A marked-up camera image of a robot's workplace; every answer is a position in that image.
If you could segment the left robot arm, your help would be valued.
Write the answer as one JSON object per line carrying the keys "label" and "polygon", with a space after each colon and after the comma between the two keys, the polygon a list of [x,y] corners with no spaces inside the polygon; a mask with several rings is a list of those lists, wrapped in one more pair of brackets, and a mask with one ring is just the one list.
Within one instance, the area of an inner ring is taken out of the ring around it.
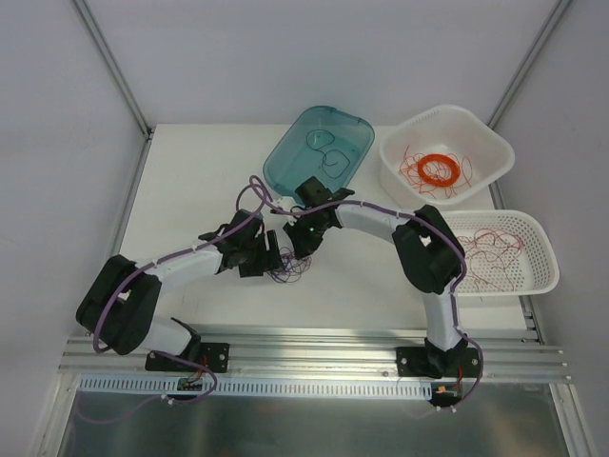
{"label": "left robot arm", "polygon": [[180,370],[209,368],[214,361],[201,336],[177,318],[158,316],[159,299],[226,270],[259,277],[282,265],[276,231],[265,229],[261,215],[239,209],[229,223],[200,235],[190,247],[143,263],[121,254],[108,258],[75,318],[92,334],[98,354],[143,349]]}

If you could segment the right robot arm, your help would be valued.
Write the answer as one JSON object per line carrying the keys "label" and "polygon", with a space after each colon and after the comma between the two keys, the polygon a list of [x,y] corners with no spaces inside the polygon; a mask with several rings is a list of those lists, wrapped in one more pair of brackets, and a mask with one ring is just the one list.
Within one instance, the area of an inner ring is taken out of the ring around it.
{"label": "right robot arm", "polygon": [[330,191],[315,177],[296,189],[304,209],[284,225],[296,258],[312,255],[329,229],[355,229],[392,244],[408,282],[422,294],[427,331],[420,355],[407,368],[433,379],[449,376],[468,342],[459,324],[456,286],[466,273],[464,249],[441,213],[425,205],[412,213],[352,200],[350,189]]}

